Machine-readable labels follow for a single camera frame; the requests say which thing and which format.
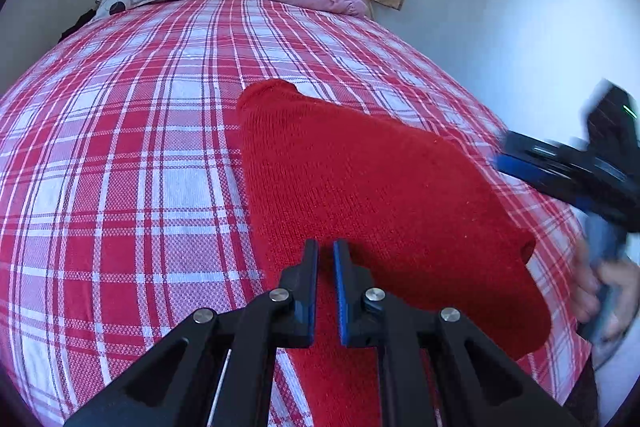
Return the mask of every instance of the bed sheet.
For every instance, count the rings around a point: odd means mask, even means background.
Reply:
[[[589,354],[567,306],[580,227],[492,168],[503,124],[374,22],[184,0],[85,26],[0,100],[0,360],[41,422],[61,424],[194,309],[229,311],[265,290],[236,100],[267,78],[390,114],[471,158],[538,240],[527,267],[552,331],[519,364],[563,403]],[[279,351],[270,425],[311,424]]]

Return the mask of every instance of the hand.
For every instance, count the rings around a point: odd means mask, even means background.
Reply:
[[[620,287],[615,310],[604,330],[606,339],[613,339],[628,328],[638,311],[640,301],[640,266],[631,261],[602,263],[596,271],[589,266],[589,253],[584,241],[578,243],[574,254],[574,284],[571,305],[575,318],[582,323],[598,313],[600,302],[596,293],[600,284]]]

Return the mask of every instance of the red cloth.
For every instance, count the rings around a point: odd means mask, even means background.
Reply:
[[[376,285],[426,310],[455,306],[513,359],[550,332],[523,259],[534,238],[514,226],[457,147],[390,118],[307,98],[282,80],[238,102],[254,247],[268,285],[321,242],[316,337],[289,354],[314,424],[378,424],[373,349],[340,346],[331,244],[343,237]]]

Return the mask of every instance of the metal screw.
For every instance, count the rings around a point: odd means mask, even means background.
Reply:
[[[289,298],[289,292],[284,288],[276,288],[269,292],[269,298],[273,302],[286,301]]]
[[[193,320],[198,324],[206,324],[213,318],[213,311],[209,308],[200,308],[193,312]]]
[[[369,301],[378,302],[382,301],[385,298],[386,294],[384,290],[380,288],[369,288],[366,292],[364,292],[364,296]]]
[[[444,308],[440,312],[440,317],[445,322],[458,322],[460,320],[460,312],[455,308]]]

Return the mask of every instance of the green light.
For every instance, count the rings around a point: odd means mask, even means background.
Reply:
[[[626,107],[626,105],[623,105],[623,106],[622,106],[622,108],[623,108],[625,111],[627,111],[627,112],[628,112],[632,117],[634,117],[634,118],[636,118],[636,119],[638,118],[638,117],[636,116],[636,114],[635,114],[631,109],[629,109],[628,107]]]

